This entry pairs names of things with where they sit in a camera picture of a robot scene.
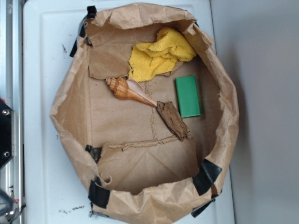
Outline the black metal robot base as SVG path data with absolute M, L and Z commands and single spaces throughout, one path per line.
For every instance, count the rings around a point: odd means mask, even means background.
M 0 99 L 0 169 L 14 157 L 14 111 Z

